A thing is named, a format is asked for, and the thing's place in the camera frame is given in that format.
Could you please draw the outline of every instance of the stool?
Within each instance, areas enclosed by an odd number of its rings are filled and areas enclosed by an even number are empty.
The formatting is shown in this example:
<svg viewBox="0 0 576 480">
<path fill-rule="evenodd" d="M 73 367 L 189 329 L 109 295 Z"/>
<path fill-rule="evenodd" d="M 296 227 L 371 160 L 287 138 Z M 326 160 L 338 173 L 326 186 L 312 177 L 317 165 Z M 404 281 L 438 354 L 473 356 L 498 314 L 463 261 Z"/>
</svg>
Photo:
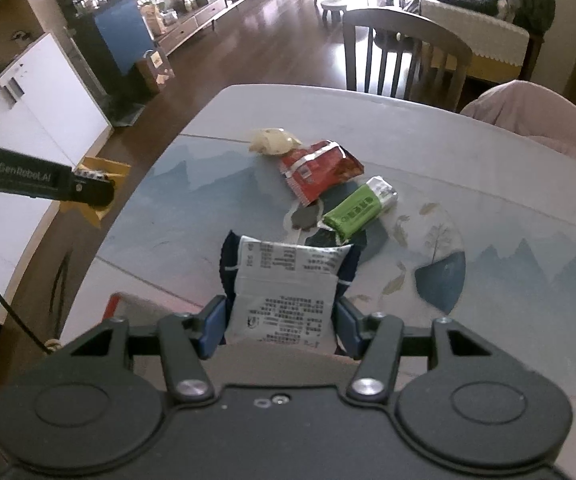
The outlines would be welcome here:
<svg viewBox="0 0 576 480">
<path fill-rule="evenodd" d="M 348 4 L 343 3 L 341 0 L 324 0 L 321 2 L 321 8 L 324 9 L 324 12 L 321 14 L 321 19 L 327 22 L 326 17 L 328 11 L 330 11 L 332 13 L 332 21 L 340 22 L 341 12 L 345 12 L 347 7 Z"/>
</svg>

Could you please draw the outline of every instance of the wooden floor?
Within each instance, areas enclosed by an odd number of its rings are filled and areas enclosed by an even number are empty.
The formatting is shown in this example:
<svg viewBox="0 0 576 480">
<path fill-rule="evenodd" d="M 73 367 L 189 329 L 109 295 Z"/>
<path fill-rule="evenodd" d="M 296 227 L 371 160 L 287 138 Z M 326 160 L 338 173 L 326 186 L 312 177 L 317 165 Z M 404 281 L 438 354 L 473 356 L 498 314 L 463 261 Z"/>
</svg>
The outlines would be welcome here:
<svg viewBox="0 0 576 480">
<path fill-rule="evenodd" d="M 48 310 L 63 257 L 71 253 L 61 325 L 107 230 L 132 191 L 168 144 L 220 90 L 249 83 L 345 87 L 340 23 L 324 27 L 319 12 L 313 0 L 248 0 L 219 19 L 215 32 L 209 28 L 200 32 L 171 55 L 177 78 L 148 104 L 135 126 L 119 129 L 100 153 L 132 165 L 103 228 L 87 224 L 76 211 L 59 214 L 21 281 L 13 307 L 41 340 L 54 337 L 59 323 Z M 357 59 L 360 51 L 365 56 L 365 48 L 359 47 Z M 0 383 L 40 356 L 9 319 L 0 334 Z"/>
</svg>

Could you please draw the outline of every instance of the cabinet handle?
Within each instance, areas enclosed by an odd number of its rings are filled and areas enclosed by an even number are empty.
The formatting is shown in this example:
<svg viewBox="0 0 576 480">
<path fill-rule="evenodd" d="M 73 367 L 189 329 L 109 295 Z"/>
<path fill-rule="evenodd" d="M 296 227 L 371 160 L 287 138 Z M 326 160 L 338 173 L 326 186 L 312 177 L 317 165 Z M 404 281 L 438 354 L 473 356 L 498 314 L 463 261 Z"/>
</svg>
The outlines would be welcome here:
<svg viewBox="0 0 576 480">
<path fill-rule="evenodd" d="M 0 90 L 4 93 L 4 96 L 7 97 L 8 102 L 10 103 L 10 108 L 12 108 L 15 104 L 17 104 L 17 99 L 14 97 L 14 94 L 10 92 L 10 89 L 7 86 L 2 86 L 0 83 Z"/>
<path fill-rule="evenodd" d="M 15 78 L 13 77 L 10 78 L 10 84 L 14 87 L 14 91 L 17 93 L 19 97 L 23 97 L 25 95 L 23 88 L 21 88 L 21 85 L 19 85 L 19 83 Z"/>
</svg>

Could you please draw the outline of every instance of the red snack package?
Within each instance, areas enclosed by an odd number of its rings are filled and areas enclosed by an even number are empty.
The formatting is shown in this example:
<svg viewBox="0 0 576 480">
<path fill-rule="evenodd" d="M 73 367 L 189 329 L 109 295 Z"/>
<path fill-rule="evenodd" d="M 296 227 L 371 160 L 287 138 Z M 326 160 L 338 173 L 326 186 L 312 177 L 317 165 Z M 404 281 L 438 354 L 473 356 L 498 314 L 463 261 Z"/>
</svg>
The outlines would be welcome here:
<svg viewBox="0 0 576 480">
<path fill-rule="evenodd" d="M 320 140 L 284 155 L 279 170 L 303 205 L 326 189 L 363 174 L 363 165 L 336 142 Z"/>
</svg>

